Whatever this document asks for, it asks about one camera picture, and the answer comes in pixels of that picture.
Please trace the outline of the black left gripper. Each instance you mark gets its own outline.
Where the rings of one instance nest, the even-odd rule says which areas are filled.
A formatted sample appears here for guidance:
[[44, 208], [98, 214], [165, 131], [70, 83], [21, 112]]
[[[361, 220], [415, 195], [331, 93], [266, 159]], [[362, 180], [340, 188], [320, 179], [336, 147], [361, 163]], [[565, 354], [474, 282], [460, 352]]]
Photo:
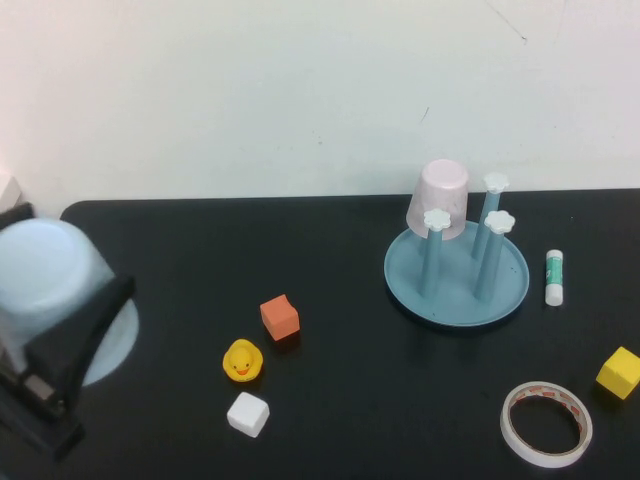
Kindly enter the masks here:
[[25, 347], [28, 369], [18, 373], [1, 347], [1, 423], [35, 450], [58, 461], [84, 438], [66, 403], [75, 403], [89, 367], [119, 312], [135, 292], [117, 276], [75, 313]]

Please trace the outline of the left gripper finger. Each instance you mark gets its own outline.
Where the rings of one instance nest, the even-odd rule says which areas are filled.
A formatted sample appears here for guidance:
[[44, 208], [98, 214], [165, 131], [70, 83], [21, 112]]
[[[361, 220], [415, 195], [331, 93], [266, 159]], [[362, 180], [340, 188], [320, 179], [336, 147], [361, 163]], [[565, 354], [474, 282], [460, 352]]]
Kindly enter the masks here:
[[34, 207], [31, 203], [25, 202], [0, 213], [0, 230], [3, 230], [20, 221], [29, 220], [34, 217]]

